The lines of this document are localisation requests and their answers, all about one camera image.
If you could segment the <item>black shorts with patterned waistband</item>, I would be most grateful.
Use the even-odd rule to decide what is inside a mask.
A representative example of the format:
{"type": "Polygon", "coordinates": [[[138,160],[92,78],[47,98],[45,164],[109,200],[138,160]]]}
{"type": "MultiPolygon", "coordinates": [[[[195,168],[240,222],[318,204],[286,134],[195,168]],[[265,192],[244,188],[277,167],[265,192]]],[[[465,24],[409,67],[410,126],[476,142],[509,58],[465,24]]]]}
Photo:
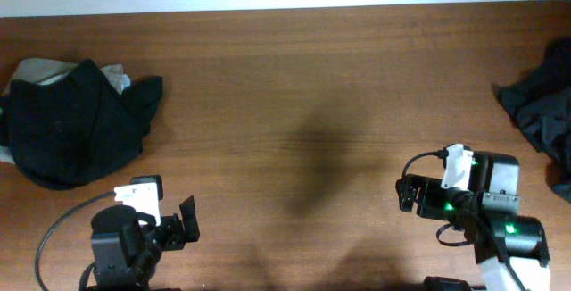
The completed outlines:
{"type": "Polygon", "coordinates": [[[142,153],[162,93],[160,76],[119,92],[91,60],[52,84],[15,80],[1,98],[1,142],[37,185],[82,187],[142,153]]]}

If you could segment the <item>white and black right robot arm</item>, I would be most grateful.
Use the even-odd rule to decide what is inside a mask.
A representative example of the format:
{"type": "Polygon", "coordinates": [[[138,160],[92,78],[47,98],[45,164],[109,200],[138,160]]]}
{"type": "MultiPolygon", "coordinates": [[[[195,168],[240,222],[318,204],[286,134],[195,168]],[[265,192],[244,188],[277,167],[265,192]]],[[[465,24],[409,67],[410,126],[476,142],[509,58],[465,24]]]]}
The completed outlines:
{"type": "Polygon", "coordinates": [[[441,178],[404,169],[395,183],[399,207],[441,220],[442,234],[463,234],[474,248],[486,290],[544,291],[550,288],[550,253],[543,225],[519,215],[520,165],[516,157],[449,145],[432,155],[443,162],[441,178]]]}

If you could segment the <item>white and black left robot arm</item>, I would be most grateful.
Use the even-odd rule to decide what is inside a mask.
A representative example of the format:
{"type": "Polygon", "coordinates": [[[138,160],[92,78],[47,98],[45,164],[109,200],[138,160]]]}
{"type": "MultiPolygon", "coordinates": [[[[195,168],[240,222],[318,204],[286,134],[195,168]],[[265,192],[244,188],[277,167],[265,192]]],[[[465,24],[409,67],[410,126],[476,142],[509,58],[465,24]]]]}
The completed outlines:
{"type": "Polygon", "coordinates": [[[195,198],[189,196],[179,210],[160,222],[128,205],[100,211],[91,221],[95,261],[82,273],[79,289],[148,290],[163,253],[199,240],[195,198]]]}

